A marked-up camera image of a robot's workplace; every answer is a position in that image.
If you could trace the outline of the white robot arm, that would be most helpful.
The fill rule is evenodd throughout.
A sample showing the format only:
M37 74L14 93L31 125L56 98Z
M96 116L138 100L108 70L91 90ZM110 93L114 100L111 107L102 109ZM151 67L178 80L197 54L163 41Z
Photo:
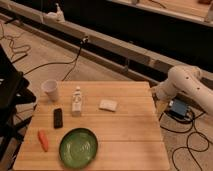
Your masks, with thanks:
M201 82L197 66L177 65L169 69L166 80L151 88L159 100L170 101L181 91L189 95L206 113L213 115L213 90Z

